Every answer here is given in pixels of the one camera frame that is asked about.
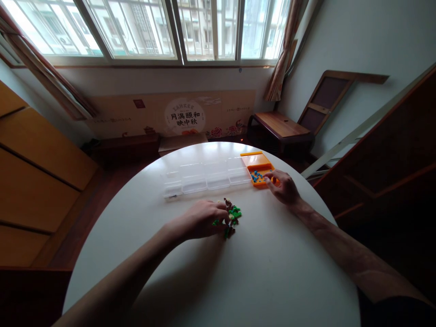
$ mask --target hand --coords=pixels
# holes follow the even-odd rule
[[[212,225],[215,220],[219,220],[220,224],[218,226]],[[221,225],[223,220],[225,220],[226,225]],[[200,200],[189,208],[187,212],[173,219],[168,224],[180,236],[182,241],[186,241],[224,232],[229,222],[230,218],[228,217],[225,203]]]
[[[276,169],[272,172],[265,173],[263,177],[274,196],[281,203],[287,205],[292,211],[295,211],[304,203],[294,181],[288,173]],[[274,185],[276,179],[280,181],[279,186]]]

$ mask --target forearm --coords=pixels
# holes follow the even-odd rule
[[[330,223],[306,202],[302,201],[290,209],[372,302],[393,296],[410,296],[431,305],[395,269]]]
[[[104,277],[54,326],[95,326],[120,318],[181,238],[168,225]]]

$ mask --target curtain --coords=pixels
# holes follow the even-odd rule
[[[0,5],[0,33],[23,64],[35,75],[73,120],[96,117],[98,111],[50,64],[26,39],[15,22]]]
[[[306,6],[307,1],[304,0],[292,0],[291,2],[291,8],[289,9],[287,23],[285,26],[282,53],[280,54],[276,66],[274,67],[274,71],[272,72],[272,76],[267,85],[265,95],[263,96],[265,101],[280,101],[283,79],[292,61],[292,58],[290,58],[292,42],[294,41],[299,22],[303,16]]]

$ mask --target window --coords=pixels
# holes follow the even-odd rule
[[[276,0],[272,6],[270,1],[245,1],[243,59],[276,59],[280,55],[291,1]]]
[[[85,22],[83,21],[82,16],[80,16],[80,14],[77,13],[77,12],[73,12],[72,14],[73,14],[73,17],[74,17],[74,19],[75,19],[77,25],[78,25],[78,26],[80,27],[80,29],[82,30],[82,33],[83,33],[83,34],[89,34],[89,29],[88,29],[88,27],[86,26]]]
[[[115,59],[176,59],[163,0],[86,1]]]
[[[121,34],[121,36],[125,36],[123,32],[123,28],[121,27],[118,18],[115,18],[115,23],[117,27],[115,27],[115,25],[113,24],[112,20],[109,17],[103,17],[103,19],[112,36],[118,36],[118,31]]]
[[[0,4],[42,54],[102,56],[72,0],[0,0]]]
[[[195,42],[200,42],[200,36],[198,30],[194,30],[194,38],[195,38]]]
[[[48,25],[49,29],[56,35],[66,35],[64,28],[53,11],[40,11],[41,17]]]
[[[0,0],[0,5],[54,64],[142,60],[237,66],[275,62],[290,1],[245,0],[243,10],[239,0]]]

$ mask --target poster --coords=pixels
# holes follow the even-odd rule
[[[149,133],[234,136],[246,133],[255,97],[255,90],[92,97],[99,115],[86,123],[99,139]]]

